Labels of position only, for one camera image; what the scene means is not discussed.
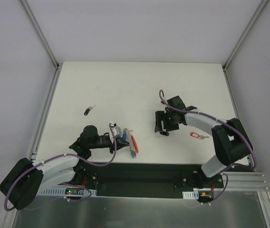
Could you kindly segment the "red handled keyring carabiner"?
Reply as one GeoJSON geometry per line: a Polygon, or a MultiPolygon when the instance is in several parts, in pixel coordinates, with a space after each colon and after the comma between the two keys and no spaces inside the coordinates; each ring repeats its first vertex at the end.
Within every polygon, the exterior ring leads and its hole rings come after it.
{"type": "Polygon", "coordinates": [[[131,132],[132,132],[132,130],[129,130],[127,128],[123,129],[122,138],[129,143],[130,155],[132,158],[135,159],[137,157],[137,154],[139,153],[139,149],[138,149],[137,143],[135,141],[135,138],[131,134],[131,132]]]}

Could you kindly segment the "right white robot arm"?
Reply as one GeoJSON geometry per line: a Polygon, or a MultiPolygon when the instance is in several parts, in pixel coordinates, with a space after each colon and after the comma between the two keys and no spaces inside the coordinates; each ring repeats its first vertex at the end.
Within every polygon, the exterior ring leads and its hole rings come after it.
{"type": "Polygon", "coordinates": [[[252,155],[253,147],[239,119],[215,118],[195,106],[186,106],[179,96],[166,100],[163,91],[159,92],[159,97],[166,107],[155,113],[156,133],[168,136],[182,124],[195,127],[213,139],[215,155],[186,178],[190,186],[208,187],[216,176],[237,165],[238,160],[252,155]]]}

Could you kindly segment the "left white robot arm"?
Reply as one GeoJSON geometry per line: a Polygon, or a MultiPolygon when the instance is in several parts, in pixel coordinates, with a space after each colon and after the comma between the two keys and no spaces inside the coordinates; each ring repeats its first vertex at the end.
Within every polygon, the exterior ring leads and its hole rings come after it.
{"type": "Polygon", "coordinates": [[[46,160],[20,159],[0,184],[0,191],[5,196],[4,209],[25,209],[38,193],[58,184],[80,184],[83,180],[80,170],[84,164],[99,166],[88,161],[91,150],[108,148],[110,154],[116,155],[117,150],[129,146],[122,135],[121,128],[115,123],[109,123],[109,132],[103,135],[98,134],[95,126],[88,125],[62,154],[46,160]]]}

